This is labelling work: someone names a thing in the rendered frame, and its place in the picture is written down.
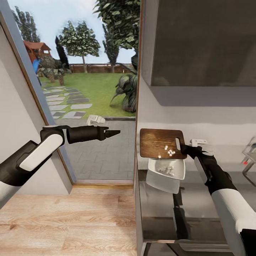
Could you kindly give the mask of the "cutting board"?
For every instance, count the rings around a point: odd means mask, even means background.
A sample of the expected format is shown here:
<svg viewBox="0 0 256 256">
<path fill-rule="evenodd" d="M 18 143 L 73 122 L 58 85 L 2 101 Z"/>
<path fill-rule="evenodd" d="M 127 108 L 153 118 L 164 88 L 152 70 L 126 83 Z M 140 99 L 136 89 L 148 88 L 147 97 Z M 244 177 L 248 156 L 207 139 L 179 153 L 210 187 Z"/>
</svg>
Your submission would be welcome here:
<svg viewBox="0 0 256 256">
<path fill-rule="evenodd" d="M 147 129 L 140 130 L 140 156 L 143 158 L 186 159 L 177 149 L 176 138 L 180 145 L 185 145 L 181 130 Z M 167 147 L 167 148 L 166 148 Z M 168 152 L 172 152 L 170 154 Z"/>
</svg>

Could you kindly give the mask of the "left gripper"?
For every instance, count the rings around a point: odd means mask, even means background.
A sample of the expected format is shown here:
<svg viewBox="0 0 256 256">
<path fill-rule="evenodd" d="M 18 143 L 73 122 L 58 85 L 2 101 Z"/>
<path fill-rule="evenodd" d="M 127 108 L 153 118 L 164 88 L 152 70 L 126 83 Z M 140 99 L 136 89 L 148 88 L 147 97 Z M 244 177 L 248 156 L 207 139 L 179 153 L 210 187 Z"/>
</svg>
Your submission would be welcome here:
<svg viewBox="0 0 256 256">
<path fill-rule="evenodd" d="M 80 126 L 81 142 L 98 139 L 102 141 L 120 133 L 120 130 L 107 130 L 109 127 Z"/>
</svg>

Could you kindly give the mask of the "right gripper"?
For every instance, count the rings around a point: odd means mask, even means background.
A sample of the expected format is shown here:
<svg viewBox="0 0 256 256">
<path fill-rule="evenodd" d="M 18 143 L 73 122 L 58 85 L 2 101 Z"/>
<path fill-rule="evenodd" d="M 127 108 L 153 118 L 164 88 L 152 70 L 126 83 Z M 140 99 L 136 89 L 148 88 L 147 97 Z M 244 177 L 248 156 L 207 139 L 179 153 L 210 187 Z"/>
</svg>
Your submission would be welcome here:
<svg viewBox="0 0 256 256">
<path fill-rule="evenodd" d="M 191 154 L 194 150 L 200 150 L 202 151 L 202 147 L 192 147 L 189 145 L 181 145 L 181 154 L 188 154 L 191 157 Z"/>
</svg>

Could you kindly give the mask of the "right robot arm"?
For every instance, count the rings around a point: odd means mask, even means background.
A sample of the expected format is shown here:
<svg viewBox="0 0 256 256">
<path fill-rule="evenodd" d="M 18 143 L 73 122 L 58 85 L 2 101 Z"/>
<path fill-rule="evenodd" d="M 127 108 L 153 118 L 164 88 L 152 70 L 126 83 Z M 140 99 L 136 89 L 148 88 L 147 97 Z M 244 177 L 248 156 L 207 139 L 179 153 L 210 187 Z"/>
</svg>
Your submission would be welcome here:
<svg viewBox="0 0 256 256">
<path fill-rule="evenodd" d="M 226 242 L 234 256 L 256 256 L 256 212 L 241 196 L 213 154 L 202 151 L 205 139 L 191 139 L 181 145 L 181 154 L 188 154 L 213 199 L 222 224 Z"/>
</svg>

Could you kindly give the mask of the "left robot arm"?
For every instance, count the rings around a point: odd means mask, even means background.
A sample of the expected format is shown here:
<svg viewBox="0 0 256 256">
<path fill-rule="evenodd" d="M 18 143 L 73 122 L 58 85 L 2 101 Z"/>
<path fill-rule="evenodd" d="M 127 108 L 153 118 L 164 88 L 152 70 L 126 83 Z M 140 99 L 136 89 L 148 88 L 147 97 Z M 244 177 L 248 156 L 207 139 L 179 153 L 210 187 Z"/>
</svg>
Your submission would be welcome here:
<svg viewBox="0 0 256 256">
<path fill-rule="evenodd" d="M 92 123 L 95 122 L 95 123 Z M 107 130 L 96 123 L 104 124 L 105 119 L 90 115 L 86 126 L 44 126 L 40 131 L 39 144 L 30 140 L 9 158 L 0 163 L 0 210 L 33 174 L 52 156 L 52 153 L 65 143 L 63 129 L 69 144 L 98 139 L 102 141 L 120 133 L 120 130 Z"/>
</svg>

